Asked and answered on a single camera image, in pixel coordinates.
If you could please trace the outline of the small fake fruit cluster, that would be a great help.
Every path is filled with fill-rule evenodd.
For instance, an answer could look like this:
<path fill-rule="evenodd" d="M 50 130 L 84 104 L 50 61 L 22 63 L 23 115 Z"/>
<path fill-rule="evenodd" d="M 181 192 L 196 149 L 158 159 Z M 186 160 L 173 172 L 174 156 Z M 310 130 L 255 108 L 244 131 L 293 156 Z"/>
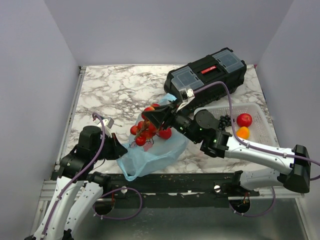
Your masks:
<path fill-rule="evenodd" d="M 152 147 L 154 144 L 154 137 L 157 136 L 163 140 L 168 140 L 172 137 L 171 128 L 163 129 L 162 127 L 157 128 L 151 123 L 142 112 L 140 114 L 141 120 L 130 128 L 130 134 L 133 136 L 129 147 L 144 147 L 144 151 L 147 148 Z"/>

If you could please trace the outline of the dark fake grapes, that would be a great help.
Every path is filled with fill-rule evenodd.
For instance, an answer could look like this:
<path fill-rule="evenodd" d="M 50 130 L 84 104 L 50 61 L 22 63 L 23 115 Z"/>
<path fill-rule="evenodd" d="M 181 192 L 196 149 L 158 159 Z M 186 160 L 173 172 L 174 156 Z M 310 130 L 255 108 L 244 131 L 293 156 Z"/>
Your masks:
<path fill-rule="evenodd" d="M 231 117 L 226 115 L 221 115 L 219 118 L 219 125 L 218 129 L 221 131 L 225 131 L 227 127 L 230 127 L 232 125 Z"/>

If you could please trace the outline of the yellow fake mango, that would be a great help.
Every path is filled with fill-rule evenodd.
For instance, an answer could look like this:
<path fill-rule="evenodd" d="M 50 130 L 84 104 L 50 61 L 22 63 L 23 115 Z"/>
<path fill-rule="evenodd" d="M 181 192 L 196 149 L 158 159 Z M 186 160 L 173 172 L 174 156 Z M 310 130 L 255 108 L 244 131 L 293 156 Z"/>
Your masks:
<path fill-rule="evenodd" d="M 240 127 L 240 128 L 237 130 L 236 135 L 237 135 L 239 138 L 248 140 L 249 137 L 250 137 L 250 130 L 249 130 L 248 127 L 242 126 L 242 127 Z"/>

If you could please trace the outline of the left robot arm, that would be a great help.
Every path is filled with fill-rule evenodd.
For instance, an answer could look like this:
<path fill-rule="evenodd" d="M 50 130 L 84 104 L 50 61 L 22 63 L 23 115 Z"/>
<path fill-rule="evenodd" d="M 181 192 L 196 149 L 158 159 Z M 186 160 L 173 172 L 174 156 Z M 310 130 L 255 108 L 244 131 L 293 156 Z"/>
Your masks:
<path fill-rule="evenodd" d="M 112 189 L 111 176 L 93 171 L 99 160 L 127 153 L 108 126 L 85 126 L 77 145 L 59 163 L 54 193 L 44 218 L 29 240 L 72 240 L 97 199 Z"/>

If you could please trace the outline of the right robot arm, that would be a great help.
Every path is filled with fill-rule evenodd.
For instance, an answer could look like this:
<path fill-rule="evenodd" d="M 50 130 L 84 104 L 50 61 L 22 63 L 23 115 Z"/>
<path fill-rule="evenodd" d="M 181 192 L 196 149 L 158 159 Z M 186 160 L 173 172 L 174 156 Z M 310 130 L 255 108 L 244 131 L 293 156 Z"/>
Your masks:
<path fill-rule="evenodd" d="M 219 129 L 219 120 L 206 109 L 193 118 L 182 114 L 173 103 L 143 111 L 156 128 L 174 128 L 212 158 L 239 159 L 262 165 L 265 168 L 240 172 L 230 183 L 230 191 L 241 196 L 256 188 L 280 186 L 306 194 L 310 191 L 311 164 L 307 148 L 297 144 L 294 148 L 280 148 L 250 142 L 235 134 Z"/>

